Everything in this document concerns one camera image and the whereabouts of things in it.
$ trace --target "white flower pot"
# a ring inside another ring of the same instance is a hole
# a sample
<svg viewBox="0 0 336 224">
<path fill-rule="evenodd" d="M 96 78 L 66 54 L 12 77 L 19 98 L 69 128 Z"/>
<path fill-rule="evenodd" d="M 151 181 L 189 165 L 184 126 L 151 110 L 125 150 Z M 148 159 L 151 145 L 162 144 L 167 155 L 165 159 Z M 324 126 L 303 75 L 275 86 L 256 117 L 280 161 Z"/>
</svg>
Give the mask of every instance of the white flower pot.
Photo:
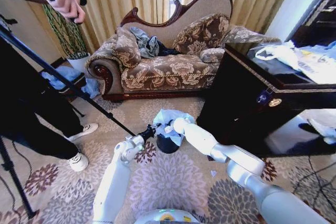
<svg viewBox="0 0 336 224">
<path fill-rule="evenodd" d="M 88 54 L 86 57 L 76 60 L 70 60 L 68 59 L 68 62 L 72 65 L 74 69 L 77 69 L 78 71 L 81 71 L 82 73 L 87 73 L 85 69 L 85 63 L 89 59 L 90 54 Z"/>
</svg>

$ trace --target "black pants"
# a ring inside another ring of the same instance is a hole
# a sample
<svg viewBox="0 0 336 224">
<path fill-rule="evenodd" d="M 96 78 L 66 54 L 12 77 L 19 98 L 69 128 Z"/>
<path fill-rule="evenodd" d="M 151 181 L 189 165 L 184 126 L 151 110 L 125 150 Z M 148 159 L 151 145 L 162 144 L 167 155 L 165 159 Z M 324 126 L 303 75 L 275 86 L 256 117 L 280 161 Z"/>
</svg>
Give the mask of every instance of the black pants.
<svg viewBox="0 0 336 224">
<path fill-rule="evenodd" d="M 78 153 L 75 144 L 43 126 L 35 115 L 69 137 L 83 130 L 72 107 L 10 45 L 2 39 L 0 45 L 6 52 L 1 65 L 8 67 L 0 71 L 0 135 L 42 155 L 74 157 Z"/>
</svg>

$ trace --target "tripod leg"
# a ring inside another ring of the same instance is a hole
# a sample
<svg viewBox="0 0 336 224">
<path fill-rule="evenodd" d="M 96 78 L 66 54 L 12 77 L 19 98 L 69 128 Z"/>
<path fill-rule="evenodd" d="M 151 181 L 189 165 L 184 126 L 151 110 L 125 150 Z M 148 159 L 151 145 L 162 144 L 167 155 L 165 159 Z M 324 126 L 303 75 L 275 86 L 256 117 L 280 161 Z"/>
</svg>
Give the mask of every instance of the tripod leg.
<svg viewBox="0 0 336 224">
<path fill-rule="evenodd" d="M 0 136 L 0 154 L 2 156 L 2 159 L 4 160 L 4 164 L 2 165 L 3 168 L 7 171 L 9 171 L 13 181 L 14 181 L 14 184 L 21 196 L 21 199 L 22 199 L 22 203 L 26 209 L 26 212 L 27 212 L 27 215 L 28 215 L 28 218 L 31 219 L 32 217 L 34 217 L 36 215 L 36 212 L 34 212 L 32 209 L 31 209 L 31 206 L 29 204 L 29 201 L 26 197 L 26 194 L 23 190 L 23 187 L 20 183 L 20 180 L 19 178 L 17 177 L 16 175 L 16 172 L 14 170 L 14 164 L 12 162 L 12 160 L 10 159 L 9 157 L 9 154 L 7 152 L 7 149 L 6 149 L 6 146 L 2 140 L 2 137 Z"/>
</svg>

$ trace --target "wall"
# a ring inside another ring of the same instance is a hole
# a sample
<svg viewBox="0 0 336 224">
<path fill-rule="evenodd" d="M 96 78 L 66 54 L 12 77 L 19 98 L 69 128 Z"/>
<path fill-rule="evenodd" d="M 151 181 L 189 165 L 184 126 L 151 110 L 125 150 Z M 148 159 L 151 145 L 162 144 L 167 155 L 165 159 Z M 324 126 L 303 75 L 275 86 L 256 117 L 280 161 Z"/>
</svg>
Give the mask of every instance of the wall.
<svg viewBox="0 0 336 224">
<path fill-rule="evenodd" d="M 23 0 L 0 0 L 0 13 L 5 18 L 14 18 L 18 24 L 10 28 L 14 35 L 24 42 L 28 47 L 41 56 L 46 62 L 52 63 L 62 57 L 60 45 L 50 27 L 47 26 L 46 17 L 41 13 L 40 6 Z M 21 55 L 37 70 L 42 67 L 30 60 L 20 52 Z"/>
<path fill-rule="evenodd" d="M 301 24 L 315 2 L 316 0 L 284 0 L 266 35 L 286 41 Z"/>
</svg>

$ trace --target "white wall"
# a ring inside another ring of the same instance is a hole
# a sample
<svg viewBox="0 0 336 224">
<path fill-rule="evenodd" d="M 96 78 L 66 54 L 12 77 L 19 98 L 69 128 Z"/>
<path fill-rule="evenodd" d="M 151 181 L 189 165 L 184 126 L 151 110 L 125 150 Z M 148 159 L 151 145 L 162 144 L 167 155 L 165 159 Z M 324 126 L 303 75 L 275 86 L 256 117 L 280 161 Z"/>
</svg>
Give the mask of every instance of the white wall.
<svg viewBox="0 0 336 224">
<path fill-rule="evenodd" d="M 266 31 L 266 35 L 286 41 L 302 23 L 317 0 L 284 0 Z"/>
<path fill-rule="evenodd" d="M 5 18 L 14 18 L 18 24 L 10 26 L 14 35 L 35 51 L 49 64 L 61 57 L 59 49 L 43 29 L 36 15 L 23 0 L 0 0 L 0 13 Z M 19 51 L 37 71 L 42 67 Z"/>
</svg>

